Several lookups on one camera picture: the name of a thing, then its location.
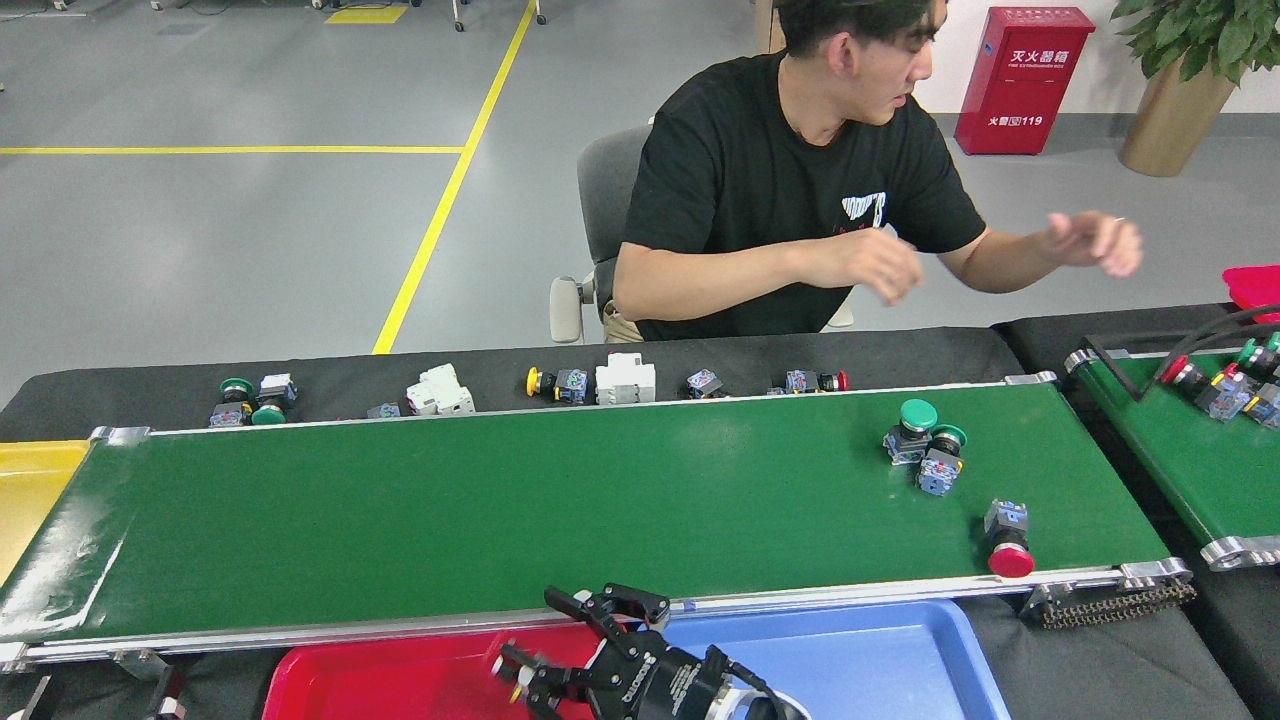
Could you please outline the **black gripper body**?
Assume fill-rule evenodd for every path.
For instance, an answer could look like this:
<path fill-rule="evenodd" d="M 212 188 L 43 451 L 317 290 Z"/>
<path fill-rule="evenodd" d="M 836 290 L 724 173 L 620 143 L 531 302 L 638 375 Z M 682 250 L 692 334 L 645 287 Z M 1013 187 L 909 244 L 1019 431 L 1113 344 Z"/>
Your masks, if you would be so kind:
<path fill-rule="evenodd" d="M 714 646 L 704 659 L 673 646 L 634 659 L 602 647 L 600 717 L 709 719 L 728 684 L 728 665 Z"/>

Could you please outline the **person's right hand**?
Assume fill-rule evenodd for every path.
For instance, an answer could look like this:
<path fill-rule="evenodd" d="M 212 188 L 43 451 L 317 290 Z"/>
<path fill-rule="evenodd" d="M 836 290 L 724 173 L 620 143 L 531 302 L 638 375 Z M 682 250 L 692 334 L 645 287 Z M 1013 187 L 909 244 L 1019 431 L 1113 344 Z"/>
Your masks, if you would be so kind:
<path fill-rule="evenodd" d="M 883 305 L 895 306 L 924 281 L 916 250 L 886 231 L 854 231 L 818 245 L 815 283 L 823 287 L 861 286 Z"/>

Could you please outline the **person's left hand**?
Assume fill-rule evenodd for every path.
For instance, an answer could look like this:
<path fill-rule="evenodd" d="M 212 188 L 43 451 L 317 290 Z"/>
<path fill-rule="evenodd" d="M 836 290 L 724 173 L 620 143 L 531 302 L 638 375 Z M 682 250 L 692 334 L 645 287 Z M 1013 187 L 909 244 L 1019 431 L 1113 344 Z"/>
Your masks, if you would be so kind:
<path fill-rule="evenodd" d="M 1126 278 L 1142 264 L 1143 238 L 1137 223 L 1101 211 L 1048 215 L 1047 252 L 1060 266 L 1097 266 Z"/>

